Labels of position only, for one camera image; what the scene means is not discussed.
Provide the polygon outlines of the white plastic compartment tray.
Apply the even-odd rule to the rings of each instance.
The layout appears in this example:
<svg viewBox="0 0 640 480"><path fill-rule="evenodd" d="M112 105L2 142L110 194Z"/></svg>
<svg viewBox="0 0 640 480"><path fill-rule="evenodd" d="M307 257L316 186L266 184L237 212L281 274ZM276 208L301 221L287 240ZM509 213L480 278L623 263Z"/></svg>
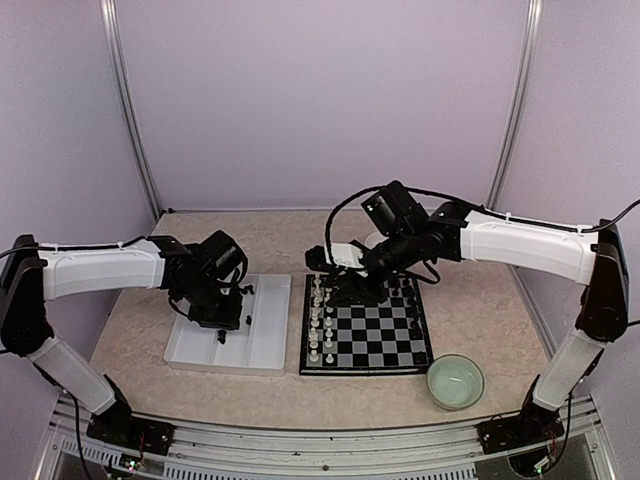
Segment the white plastic compartment tray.
<svg viewBox="0 0 640 480"><path fill-rule="evenodd" d="M291 276L248 275L210 324L179 314L163 360L174 370L282 376Z"/></svg>

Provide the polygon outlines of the black white chessboard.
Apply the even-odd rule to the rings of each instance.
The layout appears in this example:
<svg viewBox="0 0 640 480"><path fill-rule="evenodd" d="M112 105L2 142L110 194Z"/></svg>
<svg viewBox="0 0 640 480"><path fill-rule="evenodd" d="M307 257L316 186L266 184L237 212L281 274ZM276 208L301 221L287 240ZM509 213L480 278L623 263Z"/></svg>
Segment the black white chessboard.
<svg viewBox="0 0 640 480"><path fill-rule="evenodd" d="M392 280L386 284L388 299L379 306L349 305L333 307L334 319L331 327L324 325L325 301L328 295L323 287L314 289L314 276L308 274L305 278L304 307L302 315L302 334L299 356L299 373L303 376L383 376L383 375L415 375L427 372L434 362L431 340L429 336L426 315L422 303L418 282L413 279L415 290L415 307L419 310L418 318L410 318L407 309L407 296L403 294L404 277ZM395 285L401 286L399 296L393 296ZM313 305L313 296L322 295L323 301L319 306ZM311 328L311 311L313 307L320 307L318 318L320 326L316 329L319 334L317 343L309 341ZM409 321L419 322L419 330L410 330ZM332 328L332 338L325 337L325 330ZM325 341L331 339L334 345L325 348ZM316 350L319 360L309 361L312 350ZM425 352L427 363L416 365L414 354ZM334 363L326 363L326 355L333 354Z"/></svg>

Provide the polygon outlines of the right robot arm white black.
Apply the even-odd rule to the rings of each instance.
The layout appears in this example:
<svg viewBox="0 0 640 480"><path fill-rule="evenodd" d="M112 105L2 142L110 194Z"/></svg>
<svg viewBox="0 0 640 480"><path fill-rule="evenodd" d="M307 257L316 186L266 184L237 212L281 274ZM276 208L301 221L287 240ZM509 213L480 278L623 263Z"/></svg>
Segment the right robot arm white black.
<svg viewBox="0 0 640 480"><path fill-rule="evenodd" d="M498 213L447 194L436 210L427 212L415 198L419 192L394 180L351 195L362 201L382 238L372 246L333 242L331 228L339 211L331 211L319 249L336 290L331 300L377 303L384 297L383 282L418 263L439 260L500 263L583 286L574 327L531 385L511 423L512 436L531 444L549 429L606 346L631 323L629 274L617 222L548 223Z"/></svg>

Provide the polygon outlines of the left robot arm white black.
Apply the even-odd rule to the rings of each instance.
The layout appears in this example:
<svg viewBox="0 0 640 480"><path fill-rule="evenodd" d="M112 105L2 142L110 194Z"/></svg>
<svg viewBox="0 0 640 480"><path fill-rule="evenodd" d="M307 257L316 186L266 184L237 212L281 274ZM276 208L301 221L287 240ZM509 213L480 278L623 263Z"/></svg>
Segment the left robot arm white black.
<svg viewBox="0 0 640 480"><path fill-rule="evenodd" d="M4 353L28 360L88 410L115 442L127 445L140 434L128 400L56 330L48 318L50 305L101 300L105 316L119 292L157 290L166 293L175 313L197 326L233 331L240 326L249 260L230 235L217 230L195 243L150 235L112 244L61 245L24 234L2 252L1 263Z"/></svg>

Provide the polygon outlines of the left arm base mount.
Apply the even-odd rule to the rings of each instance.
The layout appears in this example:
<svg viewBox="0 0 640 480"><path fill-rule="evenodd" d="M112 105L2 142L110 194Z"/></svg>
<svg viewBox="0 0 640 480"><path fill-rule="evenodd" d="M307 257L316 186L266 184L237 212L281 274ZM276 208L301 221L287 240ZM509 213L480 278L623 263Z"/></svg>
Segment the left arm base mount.
<svg viewBox="0 0 640 480"><path fill-rule="evenodd" d="M175 426L168 422L142 418L128 409L110 409L93 414L86 434L107 444L167 456L172 445Z"/></svg>

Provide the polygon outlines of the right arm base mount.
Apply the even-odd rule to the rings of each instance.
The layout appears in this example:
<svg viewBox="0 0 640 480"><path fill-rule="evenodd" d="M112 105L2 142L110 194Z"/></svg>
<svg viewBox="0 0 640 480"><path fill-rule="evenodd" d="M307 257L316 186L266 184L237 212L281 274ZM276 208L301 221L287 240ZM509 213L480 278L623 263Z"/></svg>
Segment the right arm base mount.
<svg viewBox="0 0 640 480"><path fill-rule="evenodd" d="M531 405L515 415L483 421L477 432L483 453L493 454L562 437L565 429L558 411Z"/></svg>

